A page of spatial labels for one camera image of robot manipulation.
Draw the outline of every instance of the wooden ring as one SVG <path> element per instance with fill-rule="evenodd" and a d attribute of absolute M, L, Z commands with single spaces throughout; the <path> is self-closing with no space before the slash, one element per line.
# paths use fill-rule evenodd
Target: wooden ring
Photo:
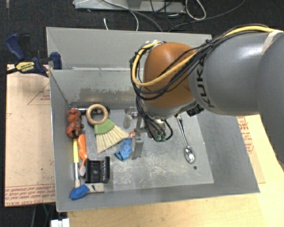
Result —
<path fill-rule="evenodd" d="M 100 109 L 102 111 L 102 113 L 103 113 L 103 119 L 102 120 L 96 121 L 96 120 L 93 120 L 91 118 L 91 113 L 95 109 Z M 108 118 L 108 111 L 101 104 L 93 104 L 93 105 L 89 106 L 89 108 L 87 109 L 87 111 L 86 111 L 86 118 L 87 118 L 87 121 L 89 122 L 89 124 L 91 124 L 91 125 L 103 124 L 106 121 L 106 119 Z"/>

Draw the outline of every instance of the yellow cable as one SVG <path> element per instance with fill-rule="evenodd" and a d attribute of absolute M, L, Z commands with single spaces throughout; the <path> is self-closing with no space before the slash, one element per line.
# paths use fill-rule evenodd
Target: yellow cable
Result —
<path fill-rule="evenodd" d="M 242 31 L 248 31 L 248 30 L 258 30 L 258 31 L 262 31 L 262 32 L 267 32 L 267 33 L 271 33 L 273 31 L 275 31 L 275 29 L 272 29 L 272 28 L 266 28 L 266 27 L 262 27 L 262 26 L 246 26 L 246 27 L 242 27 L 242 28 L 237 28 L 237 29 L 234 29 L 232 30 L 231 32 L 227 33 L 224 37 L 227 37 L 229 35 L 232 35 L 232 34 L 235 34 L 235 33 L 238 33 L 238 32 L 242 32 Z M 160 81 L 162 81 L 164 78 L 168 77 L 171 73 L 177 71 L 178 69 L 181 69 L 195 54 L 192 54 L 190 55 L 189 57 L 187 57 L 185 60 L 183 60 L 181 63 L 179 63 L 178 65 L 176 65 L 175 67 L 169 69 L 168 71 L 166 71 L 164 74 L 162 74 L 161 76 L 155 78 L 154 80 L 152 81 L 149 81 L 149 82 L 139 82 L 135 76 L 135 71 L 136 71 L 136 66 L 137 66 L 137 63 L 142 55 L 142 53 L 145 51 L 145 49 L 148 49 L 152 46 L 154 46 L 155 44 L 158 44 L 159 42 L 153 42 L 153 43 L 150 43 L 150 44 L 147 44 L 146 46 L 142 47 L 142 49 L 140 49 L 138 51 L 138 55 L 139 56 L 136 56 L 134 62 L 133 62 L 133 69 L 132 69 L 132 79 L 133 79 L 133 82 L 137 85 L 137 86 L 140 86 L 140 87 L 149 87 L 149 86 L 152 86 Z"/>

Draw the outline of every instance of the yellow clamp label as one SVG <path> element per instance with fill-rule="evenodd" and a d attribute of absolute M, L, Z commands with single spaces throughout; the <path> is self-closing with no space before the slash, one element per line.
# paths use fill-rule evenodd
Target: yellow clamp label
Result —
<path fill-rule="evenodd" d="M 21 71 L 21 72 L 26 72 L 26 71 L 28 71 L 28 70 L 34 69 L 34 65 L 35 65 L 35 64 L 34 64 L 32 61 L 29 61 L 29 62 L 25 61 L 25 62 L 20 62 L 20 63 L 16 66 L 16 68 L 17 68 L 17 70 L 19 70 L 19 71 Z"/>

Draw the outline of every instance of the cardboard sheet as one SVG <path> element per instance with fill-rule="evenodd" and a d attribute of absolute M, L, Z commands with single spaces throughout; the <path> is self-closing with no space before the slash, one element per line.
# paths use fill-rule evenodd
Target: cardboard sheet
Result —
<path fill-rule="evenodd" d="M 49 78 L 7 76 L 5 206 L 55 202 Z"/>

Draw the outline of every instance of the green brush handle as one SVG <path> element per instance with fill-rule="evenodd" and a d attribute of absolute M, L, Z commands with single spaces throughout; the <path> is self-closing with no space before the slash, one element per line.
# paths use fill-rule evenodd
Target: green brush handle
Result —
<path fill-rule="evenodd" d="M 112 122 L 110 119 L 106 119 L 106 121 L 103 124 L 98 124 L 94 126 L 94 133 L 95 134 L 105 134 L 109 132 L 113 127 L 115 126 L 115 123 Z"/>

